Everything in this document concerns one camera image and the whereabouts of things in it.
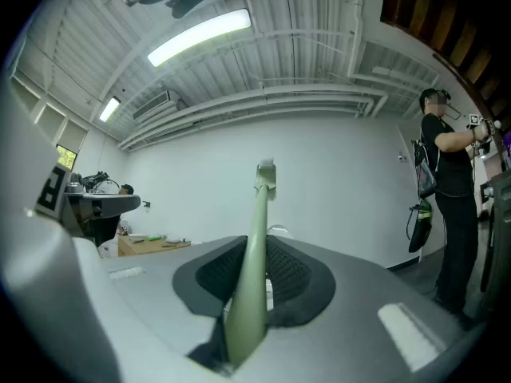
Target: black pants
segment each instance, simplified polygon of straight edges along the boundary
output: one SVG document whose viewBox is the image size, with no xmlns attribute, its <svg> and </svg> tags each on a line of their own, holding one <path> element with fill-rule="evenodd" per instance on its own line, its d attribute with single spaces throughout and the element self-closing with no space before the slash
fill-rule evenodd
<svg viewBox="0 0 511 383">
<path fill-rule="evenodd" d="M 466 284 L 477 257 L 477 207 L 473 195 L 435 196 L 446 221 L 447 245 L 437 280 L 437 299 L 447 310 L 459 312 L 465 305 Z"/>
</svg>

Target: desk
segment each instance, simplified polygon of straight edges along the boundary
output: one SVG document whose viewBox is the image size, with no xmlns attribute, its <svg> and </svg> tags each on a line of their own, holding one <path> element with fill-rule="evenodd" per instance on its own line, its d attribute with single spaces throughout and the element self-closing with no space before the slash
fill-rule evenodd
<svg viewBox="0 0 511 383">
<path fill-rule="evenodd" d="M 119 237 L 119 257 L 124 255 L 151 254 L 153 252 L 172 251 L 178 248 L 190 247 L 190 243 L 167 243 L 164 239 L 155 239 L 148 241 L 146 237 L 129 237 L 122 235 Z"/>
</svg>

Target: shoe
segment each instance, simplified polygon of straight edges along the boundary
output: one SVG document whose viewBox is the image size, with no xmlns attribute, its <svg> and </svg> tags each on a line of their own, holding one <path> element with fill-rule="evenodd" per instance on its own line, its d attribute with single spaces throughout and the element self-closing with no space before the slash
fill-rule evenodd
<svg viewBox="0 0 511 383">
<path fill-rule="evenodd" d="M 438 306 L 441 306 L 444 310 L 452 314 L 456 321 L 458 321 L 459 326 L 463 330 L 469 330 L 473 325 L 473 319 L 467 315 L 462 310 L 458 311 L 452 311 L 447 305 L 446 302 L 443 299 L 440 299 L 438 296 L 435 296 L 431 299 L 434 303 L 436 303 Z"/>
</svg>

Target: white wall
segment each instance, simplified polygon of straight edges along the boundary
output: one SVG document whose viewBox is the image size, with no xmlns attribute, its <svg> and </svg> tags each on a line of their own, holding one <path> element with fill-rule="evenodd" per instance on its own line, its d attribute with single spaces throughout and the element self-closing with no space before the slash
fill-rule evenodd
<svg viewBox="0 0 511 383">
<path fill-rule="evenodd" d="M 82 177 L 98 171 L 107 172 L 121 186 L 125 183 L 128 153 L 117 148 L 117 143 L 99 129 L 90 127 L 74 162 L 73 172 L 80 173 Z"/>
<path fill-rule="evenodd" d="M 415 256 L 405 225 L 416 191 L 400 151 L 405 145 L 390 121 L 302 116 L 212 129 L 129 154 L 125 181 L 151 208 L 125 219 L 134 232 L 192 240 L 246 235 L 256 166 L 274 156 L 277 198 L 268 225 L 388 267 Z"/>
</svg>

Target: black t-shirt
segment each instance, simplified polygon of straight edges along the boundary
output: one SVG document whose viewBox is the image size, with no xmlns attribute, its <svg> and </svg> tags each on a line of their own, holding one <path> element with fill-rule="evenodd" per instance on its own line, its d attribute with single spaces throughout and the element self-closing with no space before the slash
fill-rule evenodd
<svg viewBox="0 0 511 383">
<path fill-rule="evenodd" d="M 454 132 L 454 129 L 433 113 L 424 116 L 421 128 L 428 158 L 430 159 L 430 168 L 434 172 L 438 160 L 438 148 L 434 144 L 434 140 L 441 133 Z M 436 179 L 437 191 L 442 194 L 451 196 L 472 195 L 472 166 L 467 151 L 465 149 L 446 153 L 440 151 Z"/>
</svg>

